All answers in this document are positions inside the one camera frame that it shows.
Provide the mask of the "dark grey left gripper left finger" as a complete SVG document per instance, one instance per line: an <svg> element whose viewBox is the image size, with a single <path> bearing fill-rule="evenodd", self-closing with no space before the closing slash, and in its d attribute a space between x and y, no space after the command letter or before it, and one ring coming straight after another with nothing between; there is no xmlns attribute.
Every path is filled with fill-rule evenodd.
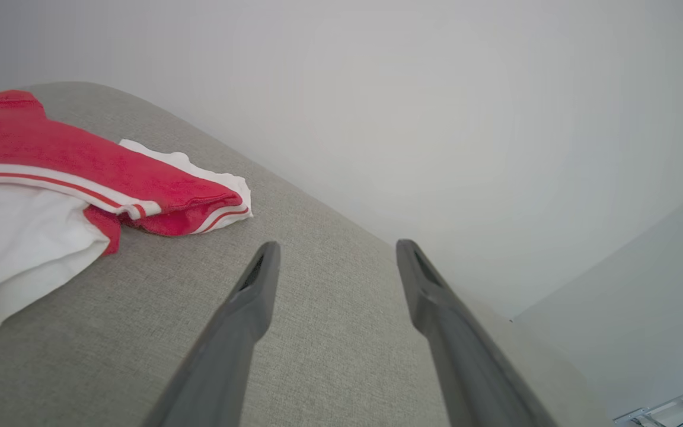
<svg viewBox="0 0 683 427"><path fill-rule="evenodd" d="M273 318L280 265L279 243L258 248L143 427L238 427L254 347Z"/></svg>

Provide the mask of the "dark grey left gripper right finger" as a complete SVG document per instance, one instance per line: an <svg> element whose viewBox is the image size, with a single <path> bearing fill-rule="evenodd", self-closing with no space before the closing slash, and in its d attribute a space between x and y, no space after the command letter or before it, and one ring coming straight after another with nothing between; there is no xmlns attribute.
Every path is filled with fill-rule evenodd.
<svg viewBox="0 0 683 427"><path fill-rule="evenodd" d="M558 427L414 240L395 247L410 319L429 343L452 427Z"/></svg>

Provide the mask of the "red and white garment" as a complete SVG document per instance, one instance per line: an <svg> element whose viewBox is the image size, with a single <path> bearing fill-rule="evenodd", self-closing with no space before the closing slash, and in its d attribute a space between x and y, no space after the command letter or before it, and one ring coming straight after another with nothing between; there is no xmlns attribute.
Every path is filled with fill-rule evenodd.
<svg viewBox="0 0 683 427"><path fill-rule="evenodd" d="M0 326L119 249L121 227L187 236L252 217L244 178L115 143L0 92Z"/></svg>

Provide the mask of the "grey fabric sofa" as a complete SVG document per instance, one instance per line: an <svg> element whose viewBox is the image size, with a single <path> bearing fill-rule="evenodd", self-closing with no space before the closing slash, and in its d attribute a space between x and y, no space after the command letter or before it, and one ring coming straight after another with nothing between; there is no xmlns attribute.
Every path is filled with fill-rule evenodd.
<svg viewBox="0 0 683 427"><path fill-rule="evenodd" d="M265 241L281 245L273 321L241 427L448 427L395 249L146 100L89 82L27 87L50 119L242 176L254 218L202 236L124 229L117 254L0 327L0 427L139 427Z"/></svg>

